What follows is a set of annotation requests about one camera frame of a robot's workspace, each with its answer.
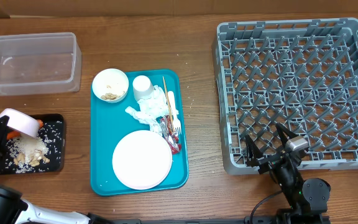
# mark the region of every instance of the wooden stick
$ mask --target wooden stick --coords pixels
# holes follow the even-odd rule
[[[167,98],[167,105],[168,105],[168,110],[169,110],[169,117],[171,118],[171,124],[173,124],[171,104],[169,103],[167,85],[165,84],[165,78],[164,78],[164,77],[162,77],[162,81],[164,82],[165,97]]]

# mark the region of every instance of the red candy wrapper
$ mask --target red candy wrapper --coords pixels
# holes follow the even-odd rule
[[[172,128],[171,119],[169,116],[164,116],[160,119],[160,125],[162,134],[168,145],[171,147],[172,155],[178,154],[181,150],[181,144],[179,144],[179,135]]]

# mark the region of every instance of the teal tray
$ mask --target teal tray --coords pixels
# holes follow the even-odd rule
[[[128,94],[121,102],[107,103],[99,100],[93,93],[91,94],[91,187],[100,196],[179,188],[186,183],[189,177],[185,120],[183,119],[179,78],[175,72],[167,69],[126,72],[126,75],[129,79],[129,89]],[[132,89],[132,82],[138,75],[149,77],[153,85],[158,85],[162,88],[162,77],[165,77],[167,90],[173,91],[175,94],[177,110],[179,111],[178,119],[182,124],[182,134],[179,140],[181,152],[173,155],[171,171],[161,184],[147,190],[134,190],[126,187],[117,179],[112,169],[112,154],[118,142],[131,132],[149,130],[148,125],[140,124],[125,112],[128,106],[137,111],[140,110]]]

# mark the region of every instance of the dish rack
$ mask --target dish rack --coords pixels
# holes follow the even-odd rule
[[[267,157],[283,123],[310,144],[300,169],[358,169],[358,20],[224,22],[212,46],[223,165],[246,165],[249,134]]]

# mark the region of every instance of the white plastic fork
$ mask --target white plastic fork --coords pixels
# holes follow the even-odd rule
[[[177,107],[176,107],[176,103],[175,103],[175,95],[173,94],[172,91],[168,92],[168,99],[169,99],[169,103],[171,104],[171,111],[172,111],[172,116],[173,116],[173,128],[175,128],[175,131],[178,134],[181,134],[181,124],[180,124],[180,120],[177,117],[176,111],[177,111]]]

